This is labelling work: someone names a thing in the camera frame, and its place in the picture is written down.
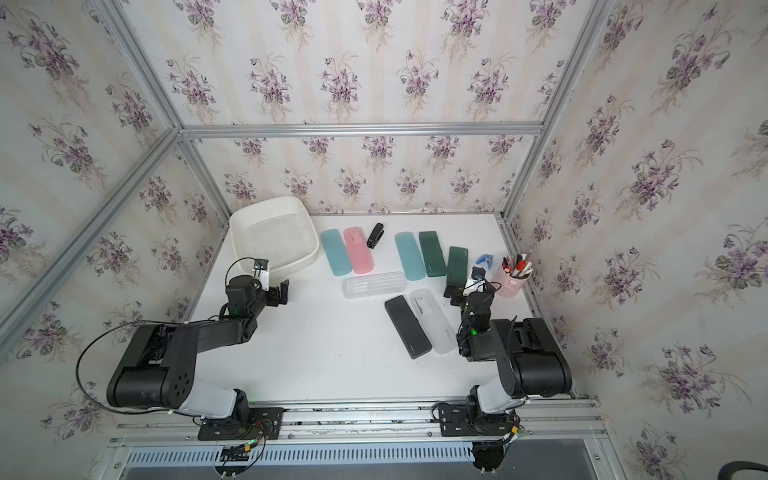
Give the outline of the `dark green pencil case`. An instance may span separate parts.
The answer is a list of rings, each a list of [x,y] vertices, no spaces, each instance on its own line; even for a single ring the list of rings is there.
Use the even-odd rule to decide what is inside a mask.
[[[446,276],[447,265],[437,232],[420,232],[419,243],[423,255],[426,275],[431,278]]]
[[[468,250],[464,247],[449,248],[446,286],[463,288],[468,278]]]

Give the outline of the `frosted white pencil case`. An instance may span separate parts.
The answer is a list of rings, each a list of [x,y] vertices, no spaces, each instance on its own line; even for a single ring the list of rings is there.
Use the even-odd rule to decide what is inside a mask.
[[[429,289],[419,289],[410,294],[409,300],[433,351],[443,356],[456,350],[454,330],[433,293]]]

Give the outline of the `black pencil case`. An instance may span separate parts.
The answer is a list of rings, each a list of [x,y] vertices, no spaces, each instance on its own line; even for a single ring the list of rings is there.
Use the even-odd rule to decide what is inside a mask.
[[[385,301],[384,308],[411,359],[432,351],[432,343],[404,296]]]

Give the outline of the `white plastic storage box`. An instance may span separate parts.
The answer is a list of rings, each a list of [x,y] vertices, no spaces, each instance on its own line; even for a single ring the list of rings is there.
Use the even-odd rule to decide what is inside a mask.
[[[263,200],[235,211],[229,219],[237,258],[268,261],[271,286],[312,265],[320,240],[303,202],[295,196]]]

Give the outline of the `ribbed clear pencil case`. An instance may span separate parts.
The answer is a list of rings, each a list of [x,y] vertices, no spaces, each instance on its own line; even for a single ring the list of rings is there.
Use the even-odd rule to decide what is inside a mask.
[[[342,282],[342,295],[348,300],[401,293],[407,279],[402,272],[388,272],[350,277]]]

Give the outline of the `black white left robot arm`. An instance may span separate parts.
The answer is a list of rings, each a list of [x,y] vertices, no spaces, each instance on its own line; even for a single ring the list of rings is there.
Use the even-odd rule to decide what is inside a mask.
[[[237,425],[249,422],[247,395],[196,377],[200,353],[250,341],[258,316],[289,300],[288,279],[263,289],[257,279],[240,275],[229,281],[228,302],[216,320],[138,327],[108,383],[110,406],[164,409]]]

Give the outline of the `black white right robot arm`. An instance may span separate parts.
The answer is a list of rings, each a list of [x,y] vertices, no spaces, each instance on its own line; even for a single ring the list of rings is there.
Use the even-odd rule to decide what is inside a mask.
[[[488,436],[510,439],[520,428],[516,409],[530,397],[566,394],[572,374],[541,318],[493,319],[492,301],[500,291],[489,282],[448,290],[460,308],[458,353],[469,362],[490,362],[497,376],[471,388],[462,405],[438,407],[444,437]]]

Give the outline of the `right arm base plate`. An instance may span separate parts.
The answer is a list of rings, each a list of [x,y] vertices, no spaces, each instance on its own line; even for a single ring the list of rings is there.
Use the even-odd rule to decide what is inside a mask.
[[[514,412],[487,414],[474,404],[439,402],[432,406],[430,413],[442,437],[506,438],[520,428],[520,419]]]

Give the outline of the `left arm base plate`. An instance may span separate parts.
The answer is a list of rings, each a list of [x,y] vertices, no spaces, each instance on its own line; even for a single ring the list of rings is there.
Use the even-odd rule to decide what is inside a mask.
[[[203,419],[197,433],[198,441],[256,440],[264,435],[267,440],[276,440],[284,408],[251,408],[247,418]]]

